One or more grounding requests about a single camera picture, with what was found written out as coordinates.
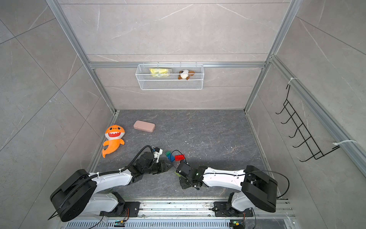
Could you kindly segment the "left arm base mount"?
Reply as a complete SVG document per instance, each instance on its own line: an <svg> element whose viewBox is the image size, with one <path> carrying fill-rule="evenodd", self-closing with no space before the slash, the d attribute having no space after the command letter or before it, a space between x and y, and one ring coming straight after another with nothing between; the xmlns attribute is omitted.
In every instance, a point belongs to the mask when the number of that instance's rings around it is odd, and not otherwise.
<svg viewBox="0 0 366 229"><path fill-rule="evenodd" d="M137 217L140 209L140 202L128 201L126 202L118 192L109 193L109 197L114 202L117 201L115 207L110 211L101 211L100 216L105 217Z"/></svg>

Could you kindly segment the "black wall hook rack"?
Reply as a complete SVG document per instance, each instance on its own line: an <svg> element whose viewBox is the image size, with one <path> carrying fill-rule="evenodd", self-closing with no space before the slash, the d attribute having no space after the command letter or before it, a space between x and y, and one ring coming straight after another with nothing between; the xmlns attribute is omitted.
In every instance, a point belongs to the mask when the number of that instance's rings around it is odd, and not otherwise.
<svg viewBox="0 0 366 229"><path fill-rule="evenodd" d="M335 146L331 148L329 152L323 152L321 148L319 147L318 143L314 139L313 135L310 133L309 128L304 123L302 118L299 116L298 112L295 110L294 106L289 101L289 93L290 93L290 85L286 86L287 94L286 98L282 105L282 110L279 112L275 112L276 115L281 115L282 113L287 114L288 119L286 121L281 121L280 123L282 125L286 125L289 122L292 122L296 129L292 135L289 135L289 138L295 138L296 136L301 137L301 141L299 144L292 146L294 149L298 149L301 146L305 145L306 148L310 152L310 157L307 159L300 159L300 162L307 162L311 159L319 160L320 158L325 157L326 155L340 149L340 146Z"/></svg>

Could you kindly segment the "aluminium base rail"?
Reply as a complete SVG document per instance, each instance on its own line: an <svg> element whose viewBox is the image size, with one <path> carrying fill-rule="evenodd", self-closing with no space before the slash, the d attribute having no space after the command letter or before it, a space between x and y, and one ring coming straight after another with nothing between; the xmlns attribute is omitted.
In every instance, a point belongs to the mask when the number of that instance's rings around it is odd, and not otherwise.
<svg viewBox="0 0 366 229"><path fill-rule="evenodd" d="M57 229L298 229L288 200L274 213L253 207L230 216L221 212L225 197L127 198L131 206L119 217L81 215L58 222Z"/></svg>

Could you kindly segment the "brown white plush toy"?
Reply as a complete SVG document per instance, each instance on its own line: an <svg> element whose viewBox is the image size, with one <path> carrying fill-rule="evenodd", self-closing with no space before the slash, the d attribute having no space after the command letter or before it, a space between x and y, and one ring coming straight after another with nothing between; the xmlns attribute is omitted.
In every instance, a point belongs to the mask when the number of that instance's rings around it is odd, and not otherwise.
<svg viewBox="0 0 366 229"><path fill-rule="evenodd" d="M179 72L178 80L189 80L191 76L194 76L194 71L183 70Z"/></svg>

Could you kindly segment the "red lego brick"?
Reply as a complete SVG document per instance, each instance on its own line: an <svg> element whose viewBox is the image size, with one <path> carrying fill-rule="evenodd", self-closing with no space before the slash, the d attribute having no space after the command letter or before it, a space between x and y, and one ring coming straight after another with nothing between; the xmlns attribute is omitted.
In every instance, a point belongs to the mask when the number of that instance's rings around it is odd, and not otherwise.
<svg viewBox="0 0 366 229"><path fill-rule="evenodd" d="M175 161L185 160L185 155L175 155L174 159L175 159Z"/></svg>

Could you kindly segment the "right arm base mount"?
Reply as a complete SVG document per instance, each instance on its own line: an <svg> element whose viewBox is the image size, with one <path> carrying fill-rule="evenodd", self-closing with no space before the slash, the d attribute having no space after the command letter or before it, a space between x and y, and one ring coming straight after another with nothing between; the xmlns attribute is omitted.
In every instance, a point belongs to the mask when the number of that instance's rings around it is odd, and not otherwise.
<svg viewBox="0 0 366 229"><path fill-rule="evenodd" d="M216 217L243 217L245 214L253 216L254 203L243 193L231 193L227 202L216 201L211 211Z"/></svg>

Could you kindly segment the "blue lego brick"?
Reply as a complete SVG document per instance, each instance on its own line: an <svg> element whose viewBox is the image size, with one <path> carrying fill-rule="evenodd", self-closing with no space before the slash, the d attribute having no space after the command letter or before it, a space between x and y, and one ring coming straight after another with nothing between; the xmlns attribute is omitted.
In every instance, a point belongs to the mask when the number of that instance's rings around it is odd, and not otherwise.
<svg viewBox="0 0 366 229"><path fill-rule="evenodd" d="M175 161L175 157L172 154L169 154L167 157L171 162Z"/></svg>

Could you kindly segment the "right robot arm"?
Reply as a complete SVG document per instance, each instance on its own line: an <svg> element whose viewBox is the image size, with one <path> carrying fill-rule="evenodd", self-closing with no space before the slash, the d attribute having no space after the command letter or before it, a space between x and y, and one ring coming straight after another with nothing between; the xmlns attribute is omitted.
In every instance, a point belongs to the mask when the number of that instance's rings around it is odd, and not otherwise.
<svg viewBox="0 0 366 229"><path fill-rule="evenodd" d="M263 211L276 212L277 187L275 179L254 166L242 170L218 170L211 167L195 169L182 161L176 169L182 189L223 187L234 189L228 200L228 207L237 211L257 207Z"/></svg>

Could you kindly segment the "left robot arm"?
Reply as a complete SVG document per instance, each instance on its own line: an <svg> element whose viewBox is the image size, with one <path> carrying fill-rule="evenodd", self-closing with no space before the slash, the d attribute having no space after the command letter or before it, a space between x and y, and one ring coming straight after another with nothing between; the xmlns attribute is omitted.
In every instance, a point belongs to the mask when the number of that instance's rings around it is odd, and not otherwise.
<svg viewBox="0 0 366 229"><path fill-rule="evenodd" d="M98 213L101 217L131 215L139 203L127 203L118 192L105 191L136 183L145 174L167 172L172 166L170 160L158 159L152 152L144 152L126 168L102 173L79 169L51 194L50 201L55 207L51 217L68 222L86 213Z"/></svg>

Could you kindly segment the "yellow packet in basket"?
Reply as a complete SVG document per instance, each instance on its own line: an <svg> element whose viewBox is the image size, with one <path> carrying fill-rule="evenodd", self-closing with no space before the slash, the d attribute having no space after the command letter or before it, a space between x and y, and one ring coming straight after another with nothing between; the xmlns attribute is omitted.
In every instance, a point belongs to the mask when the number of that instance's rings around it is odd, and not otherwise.
<svg viewBox="0 0 366 229"><path fill-rule="evenodd" d="M172 74L172 69L167 68L150 68L150 74L152 77L169 77Z"/></svg>

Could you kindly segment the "orange shark plush toy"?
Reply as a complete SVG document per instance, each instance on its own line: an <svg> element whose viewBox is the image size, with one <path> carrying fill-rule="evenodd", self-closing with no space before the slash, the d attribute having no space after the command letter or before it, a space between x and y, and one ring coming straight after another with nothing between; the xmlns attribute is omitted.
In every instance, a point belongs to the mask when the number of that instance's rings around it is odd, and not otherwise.
<svg viewBox="0 0 366 229"><path fill-rule="evenodd" d="M102 150L103 158L106 158L107 155L115 152L120 145L125 144L124 140L122 139L124 135L125 130L119 125L112 125L107 128L105 132L105 137L107 138L107 141L103 143L103 146L107 148Z"/></svg>

